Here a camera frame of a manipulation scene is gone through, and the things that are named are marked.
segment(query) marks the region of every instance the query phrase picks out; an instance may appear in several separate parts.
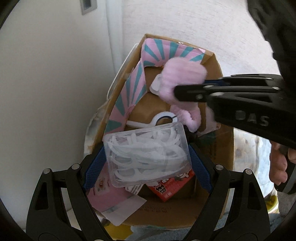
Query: white wall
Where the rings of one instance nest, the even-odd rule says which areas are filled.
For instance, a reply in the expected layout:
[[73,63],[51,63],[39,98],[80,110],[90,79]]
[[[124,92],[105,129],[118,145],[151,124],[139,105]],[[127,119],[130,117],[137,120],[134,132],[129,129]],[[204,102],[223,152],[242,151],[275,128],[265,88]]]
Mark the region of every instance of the white wall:
[[79,0],[20,0],[0,30],[0,197],[22,228],[43,169],[81,161],[115,74],[97,1],[82,16]]
[[225,76],[278,73],[246,0],[124,0],[123,33],[125,56],[151,33],[214,52]]

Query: red snack packet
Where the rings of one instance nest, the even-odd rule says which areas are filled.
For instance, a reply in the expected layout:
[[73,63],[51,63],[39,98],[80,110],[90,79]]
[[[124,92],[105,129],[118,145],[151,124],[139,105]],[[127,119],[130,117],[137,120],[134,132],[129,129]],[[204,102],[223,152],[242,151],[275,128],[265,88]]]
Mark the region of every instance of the red snack packet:
[[146,185],[165,202],[176,194],[192,177],[194,177],[194,172],[191,169],[189,172],[176,177],[147,183]]

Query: blue textured pad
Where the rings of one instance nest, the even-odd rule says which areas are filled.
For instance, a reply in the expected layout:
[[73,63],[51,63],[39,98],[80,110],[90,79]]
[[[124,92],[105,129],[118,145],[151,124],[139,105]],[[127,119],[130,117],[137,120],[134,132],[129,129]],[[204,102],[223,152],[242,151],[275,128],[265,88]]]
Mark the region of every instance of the blue textured pad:
[[[210,174],[207,171],[206,167],[200,160],[200,158],[197,156],[194,149],[191,147],[191,145],[188,145],[189,148],[189,154],[191,158],[192,163],[192,169],[196,175],[196,178],[198,179],[199,183],[201,184],[202,188],[207,190],[208,193],[210,193],[213,189],[211,180],[210,180]],[[85,174],[85,182],[83,187],[85,189],[91,189],[94,187],[98,176],[100,172],[103,169],[103,166],[106,162],[106,155],[105,155],[105,149],[104,146],[100,149],[99,153],[89,166],[88,170]]]
[[206,167],[204,166],[192,146],[188,145],[188,148],[191,158],[192,170],[194,171],[196,178],[198,179],[202,188],[207,190],[208,193],[211,193],[213,187],[211,184],[209,172],[207,171]]
[[96,184],[100,172],[106,162],[106,154],[104,146],[100,149],[99,153],[96,155],[89,168],[85,173],[85,181],[83,187],[85,189],[91,189]]

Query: screw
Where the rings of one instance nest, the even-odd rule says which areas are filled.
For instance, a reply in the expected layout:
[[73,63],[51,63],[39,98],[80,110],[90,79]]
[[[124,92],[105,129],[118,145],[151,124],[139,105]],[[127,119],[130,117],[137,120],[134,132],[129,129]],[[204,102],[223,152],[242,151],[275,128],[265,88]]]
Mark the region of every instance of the screw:
[[210,88],[210,87],[213,87],[214,85],[206,85],[204,86],[204,88]]
[[49,169],[49,168],[45,168],[45,169],[43,170],[43,173],[44,173],[44,174],[50,173],[50,169]]
[[196,95],[196,97],[195,97],[197,100],[201,100],[202,98],[203,98],[203,95],[202,94],[198,94],[198,95]]
[[245,172],[248,174],[248,175],[251,175],[252,174],[252,171],[250,169],[246,169]]
[[78,164],[78,163],[75,163],[75,164],[73,164],[72,166],[71,166],[71,168],[73,169],[73,170],[76,170],[76,169],[78,169],[80,167],[80,165]]
[[221,171],[224,169],[224,167],[222,165],[218,164],[218,165],[216,165],[216,169]]
[[210,94],[210,96],[221,96],[221,95],[224,95],[224,93],[223,92],[215,92],[215,93]]

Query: pink fluffy object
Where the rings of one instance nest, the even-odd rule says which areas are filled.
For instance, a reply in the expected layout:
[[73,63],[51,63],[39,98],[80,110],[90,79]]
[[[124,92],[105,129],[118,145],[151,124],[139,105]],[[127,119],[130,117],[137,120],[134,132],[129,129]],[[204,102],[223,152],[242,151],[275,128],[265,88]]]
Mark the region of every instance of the pink fluffy object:
[[191,132],[197,131],[200,126],[200,110],[196,102],[178,101],[174,96],[174,88],[177,85],[202,84],[206,76],[207,70],[204,66],[182,57],[167,61],[161,73],[160,98],[172,105],[170,111],[176,114],[178,120]]

